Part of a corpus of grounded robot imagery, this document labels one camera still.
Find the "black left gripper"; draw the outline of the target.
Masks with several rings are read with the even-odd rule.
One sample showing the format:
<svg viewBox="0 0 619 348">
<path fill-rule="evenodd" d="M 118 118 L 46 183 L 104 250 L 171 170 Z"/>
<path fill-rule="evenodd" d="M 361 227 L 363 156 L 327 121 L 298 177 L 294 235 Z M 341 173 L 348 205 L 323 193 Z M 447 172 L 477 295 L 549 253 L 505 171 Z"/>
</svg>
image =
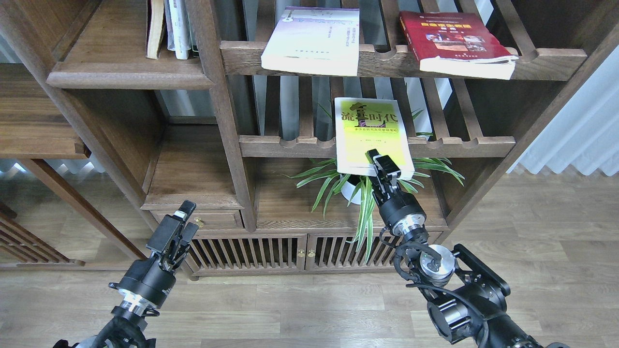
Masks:
<svg viewBox="0 0 619 348">
<path fill-rule="evenodd" d="M 188 222 L 196 204 L 185 200 L 173 215 L 165 215 L 147 242 L 152 255 L 133 262 L 119 283 L 108 286 L 124 299 L 123 309 L 159 309 L 176 283 L 175 273 L 186 258 L 192 239 L 199 229 Z"/>
</svg>

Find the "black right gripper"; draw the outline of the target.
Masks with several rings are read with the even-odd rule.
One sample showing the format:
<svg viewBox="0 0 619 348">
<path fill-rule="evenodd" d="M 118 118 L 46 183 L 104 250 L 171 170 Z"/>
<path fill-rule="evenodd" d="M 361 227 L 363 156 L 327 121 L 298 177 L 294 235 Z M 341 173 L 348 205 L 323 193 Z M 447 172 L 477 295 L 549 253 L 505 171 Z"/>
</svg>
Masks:
<svg viewBox="0 0 619 348">
<path fill-rule="evenodd" d="M 377 176 L 371 178 L 373 197 L 391 234 L 404 236 L 417 229 L 424 232 L 427 216 L 416 198 L 400 189 L 396 180 L 401 176 L 400 168 L 391 157 L 381 155 L 375 148 L 366 155 Z"/>
</svg>

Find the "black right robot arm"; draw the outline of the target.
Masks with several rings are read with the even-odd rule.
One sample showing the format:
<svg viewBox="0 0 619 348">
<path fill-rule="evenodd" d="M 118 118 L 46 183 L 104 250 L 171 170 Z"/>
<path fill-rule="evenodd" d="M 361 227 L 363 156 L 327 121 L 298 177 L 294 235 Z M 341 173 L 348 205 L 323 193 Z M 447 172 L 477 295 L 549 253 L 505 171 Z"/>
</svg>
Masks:
<svg viewBox="0 0 619 348">
<path fill-rule="evenodd" d="M 402 238 L 391 243 L 394 267 L 424 295 L 438 334 L 451 344 L 471 337 L 480 348 L 538 348 L 506 313 L 508 284 L 463 245 L 453 250 L 430 245 L 424 210 L 398 186 L 399 167 L 376 149 L 367 157 L 376 172 L 370 181 L 385 229 Z"/>
</svg>

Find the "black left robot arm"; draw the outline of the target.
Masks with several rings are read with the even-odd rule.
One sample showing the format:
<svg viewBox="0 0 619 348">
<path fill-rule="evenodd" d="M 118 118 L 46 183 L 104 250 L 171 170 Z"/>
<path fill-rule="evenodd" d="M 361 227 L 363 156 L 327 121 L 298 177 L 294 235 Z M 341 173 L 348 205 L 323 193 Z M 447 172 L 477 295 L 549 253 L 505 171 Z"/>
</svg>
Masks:
<svg viewBox="0 0 619 348">
<path fill-rule="evenodd" d="M 159 316 L 158 309 L 176 283 L 176 271 L 185 260 L 198 226 L 188 220 L 195 203 L 185 200 L 173 215 L 166 215 L 148 241 L 152 251 L 145 260 L 133 262 L 118 283 L 109 286 L 124 296 L 111 313 L 113 319 L 93 335 L 73 345 L 75 348 L 154 348 L 156 340 L 146 339 L 146 317 Z"/>
</svg>

